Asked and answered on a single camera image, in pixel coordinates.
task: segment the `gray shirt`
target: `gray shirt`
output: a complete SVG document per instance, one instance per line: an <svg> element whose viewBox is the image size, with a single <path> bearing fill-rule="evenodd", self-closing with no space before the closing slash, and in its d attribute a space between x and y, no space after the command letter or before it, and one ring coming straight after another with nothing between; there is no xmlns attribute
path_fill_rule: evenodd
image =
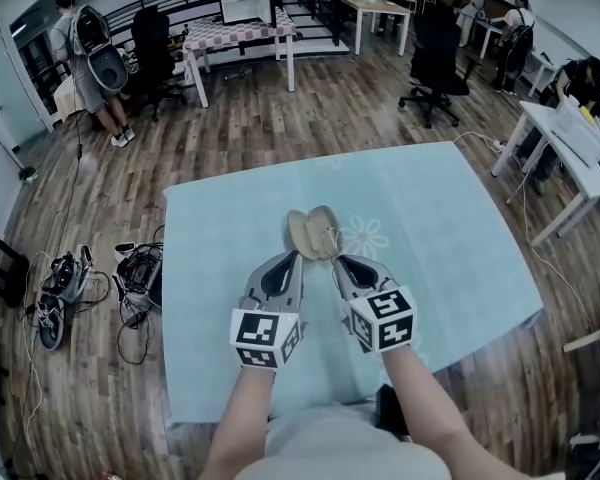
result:
<svg viewBox="0 0 600 480"><path fill-rule="evenodd" d="M74 13L63 14L49 32L49 41L51 42L54 56L61 50L67 51L71 74L73 75L74 81L76 81L80 80L91 71L89 69L89 63L87 62L87 56L76 55L73 51L73 44L69 41L71 21L74 17Z"/></svg>

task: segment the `door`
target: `door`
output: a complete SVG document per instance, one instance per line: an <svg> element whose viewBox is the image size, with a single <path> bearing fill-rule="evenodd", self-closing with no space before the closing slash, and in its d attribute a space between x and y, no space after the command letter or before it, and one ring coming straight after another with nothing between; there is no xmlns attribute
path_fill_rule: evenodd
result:
<svg viewBox="0 0 600 480"><path fill-rule="evenodd" d="M9 134L12 147L46 133L47 129L16 73L0 34L0 128Z"/></svg>

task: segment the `wooden floor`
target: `wooden floor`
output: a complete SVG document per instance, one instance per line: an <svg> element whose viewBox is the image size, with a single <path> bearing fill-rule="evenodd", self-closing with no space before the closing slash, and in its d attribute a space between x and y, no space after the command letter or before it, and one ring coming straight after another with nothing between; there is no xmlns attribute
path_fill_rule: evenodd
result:
<svg viewBox="0 0 600 480"><path fill-rule="evenodd" d="M363 34L359 57L297 59L293 94L286 89L285 62L255 64L253 75L229 82L224 82L221 71L213 72L204 79L211 102L208 110L200 108L192 92L187 107L167 102L158 123L145 111L133 121L137 137L124 150L92 133L83 116L79 130L85 154L60 250L89 244L96 266L111 272L113 244L151 240L163 223L162 191L177 183L322 155L453 140L467 131L507 139L520 109L514 99L489 88L492 67L476 70L469 97L453 98L462 121L459 128L436 115L434 128L427 130L416 106L399 111L397 99L409 90L412 49L409 41L401 58L389 38ZM58 249L76 168L76 144L76 128L70 121L26 155L40 178L23 189L7 239L29 258L40 250L54 255ZM521 197L505 204L520 173L509 166L493 178L489 169L495 156L479 138L467 136L457 144L518 241L545 311L532 329L511 331L439 372L438 378L466 414L477 439L492 453L524 472L555 471L561 468L568 437L578 425L574 366L561 347L600 327L600 208L568 237L552 238L538 250L573 284L584 303L583 312L569 288L526 245ZM542 200L527 191L531 236L573 197L566 177L554 176ZM36 260L28 304L35 299L45 261ZM28 373L23 331L15 315L0 305L2 362L11 371L5 382L7 405L0 408L4 458L12 456L20 430ZM129 366L118 356L120 320L113 295L76 316L60 351L36 350L44 401L31 421L28 442L39 471L52 479L101 479L105 471L116 471L126 480L197 477L212 429L165 428L169 404L161 315L151 318L155 332L142 366ZM29 339L32 332L27 327ZM123 336L128 356L141 355L143 333L129 331ZM26 415L37 399L34 377ZM26 441L20 440L16 452L21 475L34 472Z"/></svg>

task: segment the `black and white marker cube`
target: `black and white marker cube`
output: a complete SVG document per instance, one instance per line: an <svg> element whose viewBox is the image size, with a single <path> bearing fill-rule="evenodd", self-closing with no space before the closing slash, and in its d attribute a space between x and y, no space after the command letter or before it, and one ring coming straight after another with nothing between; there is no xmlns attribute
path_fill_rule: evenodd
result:
<svg viewBox="0 0 600 480"><path fill-rule="evenodd" d="M301 339L297 313L233 310L231 345L244 366L280 368Z"/></svg>
<svg viewBox="0 0 600 480"><path fill-rule="evenodd" d="M348 302L351 331L362 344L363 350L383 352L411 341L416 328L417 310L406 286Z"/></svg>

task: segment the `white shirt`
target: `white shirt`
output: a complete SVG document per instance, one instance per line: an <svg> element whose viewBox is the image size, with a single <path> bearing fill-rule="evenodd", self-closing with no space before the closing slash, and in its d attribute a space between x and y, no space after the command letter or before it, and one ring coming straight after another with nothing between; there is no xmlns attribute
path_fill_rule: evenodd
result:
<svg viewBox="0 0 600 480"><path fill-rule="evenodd" d="M265 458L236 480L451 480L428 448L398 441L350 407L320 407L273 420Z"/></svg>
<svg viewBox="0 0 600 480"><path fill-rule="evenodd" d="M522 16L524 17L524 23L522 23L522 17L520 16L520 13L522 13ZM533 26L533 24L536 22L536 17L529 9L511 9L507 14L504 15L504 22L513 30L515 30L520 25L526 25L527 27Z"/></svg>

